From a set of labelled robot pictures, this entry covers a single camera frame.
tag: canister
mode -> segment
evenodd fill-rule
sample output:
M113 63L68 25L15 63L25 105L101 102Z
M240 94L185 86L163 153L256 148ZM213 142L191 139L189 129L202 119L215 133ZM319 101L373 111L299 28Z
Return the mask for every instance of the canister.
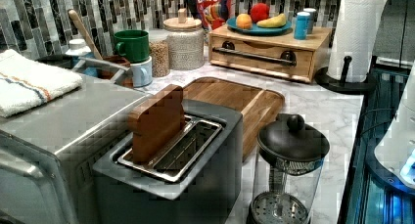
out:
M204 30L201 20L172 18L164 21L164 28L170 31L167 37L170 69L190 70L204 64Z
M163 77L170 73L167 36L164 29L150 29L150 55L153 58L153 77Z

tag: bread box drawer handle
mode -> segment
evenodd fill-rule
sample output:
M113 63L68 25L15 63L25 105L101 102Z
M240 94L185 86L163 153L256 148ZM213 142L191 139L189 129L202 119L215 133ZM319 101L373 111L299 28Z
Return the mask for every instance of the bread box drawer handle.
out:
M281 54L281 58L273 58L268 56L261 56L256 54L250 54L246 52L236 51L235 45L232 42L225 41L222 44L222 47L213 47L213 52L241 56L247 59L255 59L260 61L266 61L270 63L281 64L285 67L295 67L297 65L296 54L293 51L284 51Z

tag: red apple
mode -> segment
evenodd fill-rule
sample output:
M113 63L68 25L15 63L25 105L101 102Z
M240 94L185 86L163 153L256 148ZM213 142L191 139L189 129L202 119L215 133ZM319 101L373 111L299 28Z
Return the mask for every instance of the red apple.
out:
M269 19L269 7L265 3L257 3L251 8L251 19L260 22Z

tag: canister lid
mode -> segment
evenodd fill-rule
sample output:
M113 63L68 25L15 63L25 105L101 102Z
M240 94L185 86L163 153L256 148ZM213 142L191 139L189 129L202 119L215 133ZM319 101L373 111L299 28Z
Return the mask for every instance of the canister lid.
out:
M73 39L69 42L69 49L65 52L69 56L84 56L91 52L84 39Z
M178 18L172 18L164 21L164 28L170 31L193 30L200 27L202 27L202 21L191 17L186 18L186 22L179 22Z
M309 12L298 12L297 13L297 20L298 21L308 20L309 17L310 17Z
M164 29L149 29L149 41L150 42L158 42L158 41L164 41L167 39L167 36L170 32Z
M317 129L304 123L298 114L278 114L277 120L262 127L258 134L261 154L269 159L312 162L325 157L329 141Z

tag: french press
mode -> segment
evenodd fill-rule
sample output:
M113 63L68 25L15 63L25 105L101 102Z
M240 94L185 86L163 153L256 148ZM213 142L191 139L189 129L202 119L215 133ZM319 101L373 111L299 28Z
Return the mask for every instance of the french press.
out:
M285 113L262 127L257 140L247 223L308 223L328 140L300 115Z

